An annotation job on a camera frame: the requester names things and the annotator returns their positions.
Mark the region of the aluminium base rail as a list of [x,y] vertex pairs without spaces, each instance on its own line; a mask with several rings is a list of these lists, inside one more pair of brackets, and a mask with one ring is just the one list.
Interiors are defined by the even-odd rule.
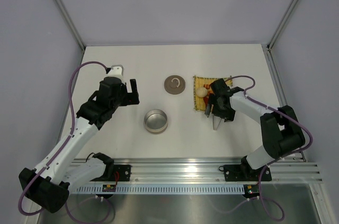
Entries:
[[[220,166],[239,164],[239,158],[117,158],[118,165],[131,165],[131,184],[218,184],[225,178]],[[270,165],[271,183],[322,183],[316,163],[299,156]]]

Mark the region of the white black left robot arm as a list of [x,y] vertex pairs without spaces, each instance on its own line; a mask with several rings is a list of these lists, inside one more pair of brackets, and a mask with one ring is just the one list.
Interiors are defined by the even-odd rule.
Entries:
[[70,133],[33,169],[19,174],[27,197],[50,213],[59,211],[71,192],[92,181],[108,181],[117,176],[114,160],[102,153],[72,171],[68,168],[85,144],[109,121],[117,108],[138,105],[137,82],[130,80],[131,92],[119,77],[105,77],[100,86],[72,118]]

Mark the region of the left aluminium frame post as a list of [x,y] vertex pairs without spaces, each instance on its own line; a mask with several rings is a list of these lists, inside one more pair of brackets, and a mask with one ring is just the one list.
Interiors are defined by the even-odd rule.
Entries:
[[55,3],[55,5],[56,5],[56,7],[59,11],[59,14],[61,15],[61,17],[65,21],[69,32],[73,36],[73,38],[74,38],[75,42],[77,43],[78,47],[80,48],[82,54],[84,54],[85,49],[86,49],[86,45],[84,44],[84,41],[83,41],[81,35],[79,34],[79,31],[77,30],[72,18],[70,17],[63,0],[53,0],[53,2]]

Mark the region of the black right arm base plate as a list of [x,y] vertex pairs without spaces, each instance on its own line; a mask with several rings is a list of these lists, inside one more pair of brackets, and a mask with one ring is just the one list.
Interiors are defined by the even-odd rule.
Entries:
[[222,165],[218,170],[224,174],[226,182],[258,182],[261,168],[254,170],[243,164]]

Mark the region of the right aluminium frame post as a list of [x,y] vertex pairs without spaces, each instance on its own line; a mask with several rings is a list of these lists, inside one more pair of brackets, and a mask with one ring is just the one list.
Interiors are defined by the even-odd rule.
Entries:
[[289,23],[290,18],[292,17],[294,11],[296,10],[298,4],[300,3],[301,0],[291,0],[290,3],[287,6],[287,9],[285,10],[276,30],[274,31],[274,34],[270,38],[269,43],[267,44],[267,50],[269,52],[272,51],[273,47],[277,43],[279,37],[283,33],[284,29]]

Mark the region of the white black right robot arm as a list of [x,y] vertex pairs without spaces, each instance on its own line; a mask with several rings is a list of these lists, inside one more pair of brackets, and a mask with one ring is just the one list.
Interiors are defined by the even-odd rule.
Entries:
[[251,98],[245,89],[231,88],[226,80],[218,79],[210,84],[211,93],[206,102],[205,116],[218,117],[232,122],[240,112],[261,127],[262,145],[243,157],[240,164],[223,165],[227,182],[271,181],[267,168],[271,162],[301,148],[306,140],[292,107],[270,107]]

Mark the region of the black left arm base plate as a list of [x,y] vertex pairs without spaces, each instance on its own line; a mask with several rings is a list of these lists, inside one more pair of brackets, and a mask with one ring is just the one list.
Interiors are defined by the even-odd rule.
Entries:
[[131,165],[114,165],[113,178],[116,182],[129,182],[131,176]]

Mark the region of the aluminium frame post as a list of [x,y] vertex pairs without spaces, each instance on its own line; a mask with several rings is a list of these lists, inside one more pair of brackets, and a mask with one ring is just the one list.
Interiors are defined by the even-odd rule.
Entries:
[[287,6],[287,9],[285,10],[276,30],[274,31],[274,34],[270,38],[269,43],[267,44],[267,50],[269,52],[272,51],[273,47],[277,43],[279,37],[283,33],[284,29],[289,23],[290,18],[292,17],[294,11],[296,10],[298,4],[300,3],[301,0],[291,0],[290,3]]
[[78,47],[80,48],[82,54],[84,54],[85,49],[86,49],[86,45],[84,44],[84,41],[83,41],[81,35],[79,34],[79,31],[77,30],[72,18],[70,17],[63,0],[53,0],[53,2],[55,3],[55,5],[56,5],[56,7],[59,11],[59,14],[61,15],[61,17],[65,21],[69,32],[73,36],[73,38],[74,38],[75,42],[77,43]]

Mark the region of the woven bamboo tray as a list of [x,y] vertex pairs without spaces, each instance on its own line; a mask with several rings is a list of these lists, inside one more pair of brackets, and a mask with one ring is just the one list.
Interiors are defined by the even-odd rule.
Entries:
[[206,110],[209,97],[214,94],[211,84],[216,80],[218,78],[193,76],[193,100],[196,111]]

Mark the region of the taupe round lunch box lid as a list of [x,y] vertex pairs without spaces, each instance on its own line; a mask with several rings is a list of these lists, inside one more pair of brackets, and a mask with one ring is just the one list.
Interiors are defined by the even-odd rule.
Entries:
[[185,87],[185,80],[179,75],[168,76],[164,81],[165,91],[172,95],[181,94],[185,90]]

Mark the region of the round steel lunch box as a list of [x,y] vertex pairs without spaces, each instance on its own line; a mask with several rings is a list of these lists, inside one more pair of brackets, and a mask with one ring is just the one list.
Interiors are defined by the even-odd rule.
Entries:
[[153,109],[148,111],[144,116],[145,129],[153,134],[160,134],[168,127],[168,118],[164,111]]

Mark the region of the pink cat paw tongs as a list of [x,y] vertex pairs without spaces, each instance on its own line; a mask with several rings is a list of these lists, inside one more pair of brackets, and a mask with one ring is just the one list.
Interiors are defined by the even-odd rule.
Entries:
[[212,129],[213,129],[213,131],[217,131],[222,122],[223,122],[223,118],[220,118],[216,115],[213,115],[212,116]]

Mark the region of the white steamed bun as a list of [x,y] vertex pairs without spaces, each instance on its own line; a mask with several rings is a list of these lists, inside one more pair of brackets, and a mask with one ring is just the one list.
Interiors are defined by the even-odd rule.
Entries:
[[196,93],[197,97],[204,98],[208,95],[208,90],[204,87],[199,87],[199,88],[196,89],[195,93]]

